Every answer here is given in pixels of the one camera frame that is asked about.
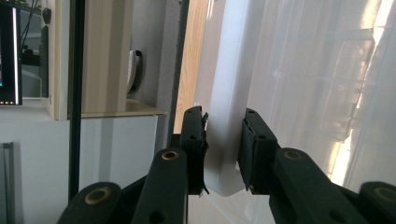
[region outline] monitor screen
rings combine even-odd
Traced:
[[[0,105],[21,105],[20,11],[0,3]]]

